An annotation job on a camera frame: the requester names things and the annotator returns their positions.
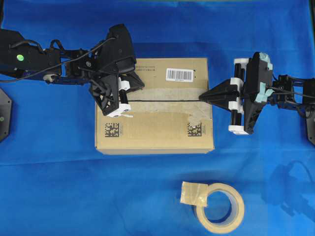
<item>cable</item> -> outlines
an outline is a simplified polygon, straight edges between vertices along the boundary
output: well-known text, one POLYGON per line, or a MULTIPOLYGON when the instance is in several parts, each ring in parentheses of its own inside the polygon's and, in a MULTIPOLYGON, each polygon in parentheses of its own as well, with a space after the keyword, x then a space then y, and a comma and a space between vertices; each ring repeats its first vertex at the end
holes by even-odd
POLYGON ((276 87, 268 87, 269 89, 274 89, 274 90, 278 90, 278 91, 282 91, 282 92, 287 92, 289 94, 296 94, 296 95, 300 95, 302 97, 309 97, 309 98, 313 98, 315 99, 314 96, 309 96, 309 95, 305 95, 305 94, 302 94, 302 93, 299 93, 299 92, 291 92, 291 91, 288 91, 288 90, 284 90, 282 88, 276 88, 276 87))
POLYGON ((64 52, 65 52, 65 49, 63 48, 63 45, 61 44, 61 42, 60 42, 58 39, 54 39, 54 40, 51 41, 51 43, 50 43, 50 48, 53 49, 55 43, 56 43, 57 46, 59 47, 60 51, 61 51, 62 53, 64 53, 64 52))
POLYGON ((42 72, 45 72, 45 71, 47 71, 47 70, 54 69, 54 68, 56 68, 56 67, 58 67, 58 66, 61 66, 61 65, 65 64, 65 63, 69 63, 69 62, 74 62, 74 61, 80 60, 80 59, 86 57, 87 55, 89 55, 90 53, 96 51, 98 48, 100 48, 101 46, 103 46, 105 43, 107 43, 108 41, 113 40, 113 39, 116 39, 116 38, 113 38, 113 37, 112 37, 112 38, 106 39, 104 42, 102 42, 102 43, 99 44, 98 46, 94 47, 93 49, 91 49, 91 50, 88 51, 87 53, 85 53, 85 54, 79 56, 78 58, 63 61, 63 62, 61 62, 61 63, 59 63, 59 64, 57 64, 57 65, 48 67, 48 68, 43 69, 43 70, 41 70, 41 71, 38 71, 38 72, 36 72, 36 73, 34 73, 34 74, 31 74, 31 75, 28 75, 28 76, 24 76, 24 77, 22 77, 22 78, 17 78, 17 79, 14 79, 14 80, 0 80, 0 83, 13 83, 13 82, 16 82, 16 81, 24 80, 24 79, 33 77, 33 76, 35 76, 35 75, 38 75, 38 74, 40 74, 40 73, 42 73, 42 72))
POLYGON ((9 47, 10 47, 10 48, 16 48, 16 47, 18 47, 18 46, 20 46, 20 45, 22 45, 22 44, 26 44, 26 43, 33 43, 33 44, 36 44, 38 50, 39 50, 42 54, 45 54, 45 53, 44 53, 44 50, 42 49, 42 47, 40 46, 40 44, 37 43, 36 41, 30 40, 30 39, 22 40, 22 41, 17 42, 17 43, 15 43, 15 44, 13 44, 13 45, 10 45, 9 47))

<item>blue cloth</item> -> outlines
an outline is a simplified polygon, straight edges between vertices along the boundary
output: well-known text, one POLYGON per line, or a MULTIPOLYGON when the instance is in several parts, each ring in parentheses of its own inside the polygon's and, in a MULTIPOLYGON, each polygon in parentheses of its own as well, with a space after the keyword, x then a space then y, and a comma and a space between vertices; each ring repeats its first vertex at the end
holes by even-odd
MULTIPOLYGON (((119 23, 139 58, 207 57, 210 87, 233 76, 234 58, 255 51, 270 56, 276 76, 315 75, 307 0, 7 0, 3 27, 43 47, 57 38, 88 49, 119 23)), ((211 153, 106 156, 94 148, 87 85, 0 86, 14 101, 0 143, 0 235, 211 235, 179 203, 182 181, 241 193, 245 218, 229 235, 315 234, 315 147, 296 112, 266 106, 253 135, 235 136, 230 114, 214 107, 211 153)))

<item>barcode label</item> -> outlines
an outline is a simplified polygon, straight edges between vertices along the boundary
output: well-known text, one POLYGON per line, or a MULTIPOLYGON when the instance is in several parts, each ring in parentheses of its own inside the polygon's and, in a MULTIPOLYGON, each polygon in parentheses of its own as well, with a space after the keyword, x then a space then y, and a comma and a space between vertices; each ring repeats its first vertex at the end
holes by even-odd
POLYGON ((179 81, 179 82, 192 82, 193 70, 167 68, 166 80, 179 81))

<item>cardboard box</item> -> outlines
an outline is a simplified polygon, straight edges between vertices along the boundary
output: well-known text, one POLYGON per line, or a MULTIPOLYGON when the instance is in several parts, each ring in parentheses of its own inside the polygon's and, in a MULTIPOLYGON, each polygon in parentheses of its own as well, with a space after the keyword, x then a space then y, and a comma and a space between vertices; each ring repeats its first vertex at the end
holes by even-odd
POLYGON ((207 153, 214 149, 206 58, 137 59, 145 88, 129 93, 130 117, 96 106, 95 147, 104 154, 207 153))

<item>masking tape roll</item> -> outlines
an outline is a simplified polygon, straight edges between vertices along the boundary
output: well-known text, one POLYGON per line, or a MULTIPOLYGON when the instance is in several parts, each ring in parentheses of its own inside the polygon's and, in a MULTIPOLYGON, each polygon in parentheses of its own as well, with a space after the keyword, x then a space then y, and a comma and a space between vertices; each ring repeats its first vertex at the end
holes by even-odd
POLYGON ((229 198, 231 213, 228 218, 220 223, 212 223, 205 215, 204 206, 195 206, 195 213, 200 223, 208 231, 216 234, 226 234, 235 230, 243 221, 245 213, 244 201, 242 196, 233 187, 226 184, 210 184, 207 189, 208 196, 214 192, 222 192, 229 198))

